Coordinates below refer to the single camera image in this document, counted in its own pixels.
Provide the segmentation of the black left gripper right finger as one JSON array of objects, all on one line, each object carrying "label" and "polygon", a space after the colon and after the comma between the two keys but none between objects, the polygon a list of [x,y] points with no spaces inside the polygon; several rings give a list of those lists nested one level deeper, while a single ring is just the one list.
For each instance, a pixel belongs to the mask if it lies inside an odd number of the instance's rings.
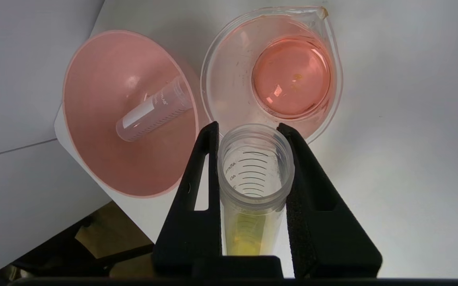
[{"label": "black left gripper right finger", "polygon": [[286,199],[296,278],[376,278],[383,257],[342,199],[300,133],[279,124],[294,157]]}]

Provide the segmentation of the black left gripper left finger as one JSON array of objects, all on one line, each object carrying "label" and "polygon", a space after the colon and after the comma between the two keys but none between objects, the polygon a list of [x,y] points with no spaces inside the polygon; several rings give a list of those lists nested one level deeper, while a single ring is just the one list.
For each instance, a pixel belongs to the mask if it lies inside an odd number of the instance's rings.
[{"label": "black left gripper left finger", "polygon": [[[221,256],[221,213],[217,172],[219,125],[199,132],[169,213],[152,253],[160,276],[190,277],[200,259]],[[208,208],[195,210],[205,159],[208,159]]]}]

